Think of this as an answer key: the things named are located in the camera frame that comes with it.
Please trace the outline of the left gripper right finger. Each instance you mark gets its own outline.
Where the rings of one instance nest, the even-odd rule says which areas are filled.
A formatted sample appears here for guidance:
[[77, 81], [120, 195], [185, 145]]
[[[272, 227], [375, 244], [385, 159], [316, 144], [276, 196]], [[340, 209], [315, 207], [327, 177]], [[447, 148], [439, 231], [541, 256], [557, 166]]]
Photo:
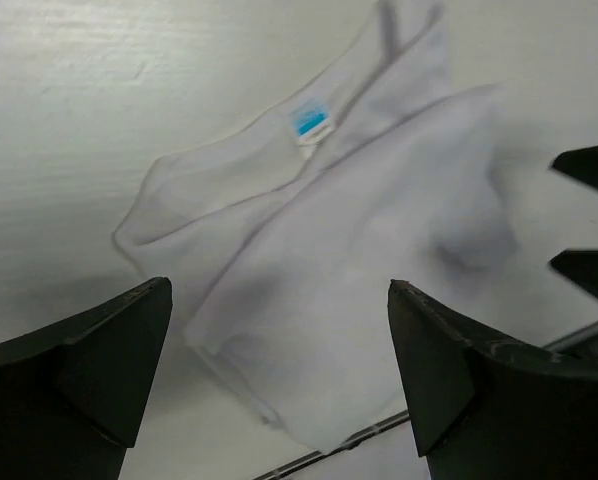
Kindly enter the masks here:
[[388, 317], [434, 479], [598, 479], [598, 362], [529, 345], [395, 280]]

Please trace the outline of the white t shirt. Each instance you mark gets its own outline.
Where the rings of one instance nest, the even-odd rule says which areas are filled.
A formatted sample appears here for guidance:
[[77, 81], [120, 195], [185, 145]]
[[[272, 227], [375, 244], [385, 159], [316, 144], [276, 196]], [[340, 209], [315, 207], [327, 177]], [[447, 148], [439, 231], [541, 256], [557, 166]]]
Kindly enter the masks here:
[[494, 178], [499, 89], [454, 91], [446, 47], [441, 2], [380, 1], [303, 89], [154, 162], [113, 238], [172, 284], [156, 413], [189, 405], [200, 370], [294, 440], [334, 449], [401, 396], [394, 279], [536, 343], [561, 335], [567, 317]]

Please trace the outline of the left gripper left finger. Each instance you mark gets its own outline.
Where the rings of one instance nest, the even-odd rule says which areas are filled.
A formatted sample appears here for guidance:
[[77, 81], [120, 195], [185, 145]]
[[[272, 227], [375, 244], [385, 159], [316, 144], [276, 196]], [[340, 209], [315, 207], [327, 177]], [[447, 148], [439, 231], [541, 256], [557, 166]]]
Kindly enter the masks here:
[[171, 311], [171, 282], [156, 277], [0, 343], [0, 479], [118, 478]]

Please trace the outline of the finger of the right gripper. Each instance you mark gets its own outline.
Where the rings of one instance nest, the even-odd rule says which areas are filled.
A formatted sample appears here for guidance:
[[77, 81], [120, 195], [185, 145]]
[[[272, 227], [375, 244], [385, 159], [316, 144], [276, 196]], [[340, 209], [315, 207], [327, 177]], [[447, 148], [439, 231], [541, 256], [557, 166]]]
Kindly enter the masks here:
[[598, 249], [567, 249], [553, 257], [549, 265], [598, 300]]
[[598, 191], [598, 145], [559, 154], [551, 169]]

